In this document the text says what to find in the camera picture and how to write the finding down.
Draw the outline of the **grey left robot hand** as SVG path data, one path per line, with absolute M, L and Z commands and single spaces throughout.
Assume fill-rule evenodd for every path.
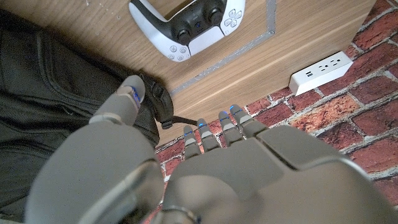
M 268 128 L 233 105 L 219 114 L 226 147 L 204 120 L 183 130 L 187 158 L 164 180 L 136 128 L 145 86 L 127 77 L 45 163 L 26 223 L 396 223 L 359 165 L 291 127 Z

